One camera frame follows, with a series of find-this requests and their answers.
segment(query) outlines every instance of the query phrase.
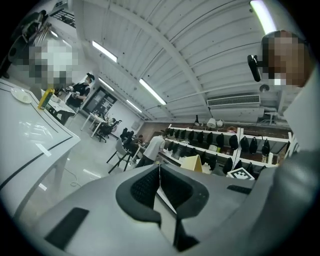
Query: camera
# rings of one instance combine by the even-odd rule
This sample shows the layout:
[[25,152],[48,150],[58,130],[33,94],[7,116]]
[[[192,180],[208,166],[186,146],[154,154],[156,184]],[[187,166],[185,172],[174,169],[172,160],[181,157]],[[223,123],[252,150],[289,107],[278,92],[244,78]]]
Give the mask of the camera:
[[258,61],[258,56],[257,55],[248,55],[247,57],[247,61],[248,61],[248,65],[250,67],[250,70],[252,72],[253,78],[256,82],[260,82],[261,81],[261,75],[259,72],[259,61]]

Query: white ceiling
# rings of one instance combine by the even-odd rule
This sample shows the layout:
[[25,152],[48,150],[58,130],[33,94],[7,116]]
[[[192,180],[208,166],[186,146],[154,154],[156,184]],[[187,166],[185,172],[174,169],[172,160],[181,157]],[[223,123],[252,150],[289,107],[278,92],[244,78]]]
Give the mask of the white ceiling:
[[[248,0],[73,0],[78,38],[101,78],[158,121],[207,119],[207,98],[260,93],[247,56],[258,54],[264,32],[250,9]],[[117,63],[88,47],[91,41]],[[165,107],[157,107],[140,78]],[[278,108],[280,101],[280,89],[261,94],[263,106]]]

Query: yellow bottle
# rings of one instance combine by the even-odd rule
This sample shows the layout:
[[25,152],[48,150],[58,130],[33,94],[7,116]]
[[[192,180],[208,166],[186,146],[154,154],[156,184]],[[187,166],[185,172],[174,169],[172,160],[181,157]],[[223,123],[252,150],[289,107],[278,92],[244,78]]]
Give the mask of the yellow bottle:
[[39,101],[38,109],[44,110],[46,108],[51,96],[54,93],[55,93],[55,89],[52,89],[52,88],[47,89]]

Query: white counter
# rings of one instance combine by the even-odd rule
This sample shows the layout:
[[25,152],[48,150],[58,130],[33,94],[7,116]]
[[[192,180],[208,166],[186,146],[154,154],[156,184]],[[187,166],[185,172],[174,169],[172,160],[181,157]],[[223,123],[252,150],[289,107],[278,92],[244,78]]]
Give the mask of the white counter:
[[70,149],[80,138],[60,124],[39,101],[15,99],[18,86],[0,79],[0,197],[8,213],[17,217],[40,181],[53,168],[54,188],[59,189]]

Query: white floor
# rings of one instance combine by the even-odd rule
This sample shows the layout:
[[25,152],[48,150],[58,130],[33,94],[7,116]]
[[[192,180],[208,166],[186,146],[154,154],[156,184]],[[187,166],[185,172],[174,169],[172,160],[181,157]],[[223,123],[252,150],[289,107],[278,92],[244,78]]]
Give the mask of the white floor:
[[[116,151],[117,139],[109,136],[107,142],[99,142],[98,138],[91,138],[92,131],[89,129],[88,122],[83,129],[80,130],[86,118],[77,114],[74,118],[69,118],[66,127],[80,137],[81,141],[71,150],[68,161],[65,165],[61,187],[59,190],[58,200],[64,199],[69,194],[76,191],[80,186],[108,176],[107,160]],[[115,155],[109,164],[114,165],[118,162],[118,157]],[[120,163],[120,169],[125,168],[126,163]],[[134,168],[128,165],[127,171]],[[116,175],[118,171],[114,170],[110,175]],[[53,184],[54,170],[41,181],[40,186],[35,190],[30,200],[27,202],[19,218],[20,222],[27,227],[31,227],[39,217],[48,209],[53,207],[57,202],[51,198],[49,188]],[[167,212],[162,203],[156,199],[154,209],[161,213],[163,234],[172,242],[175,230],[175,218]]]

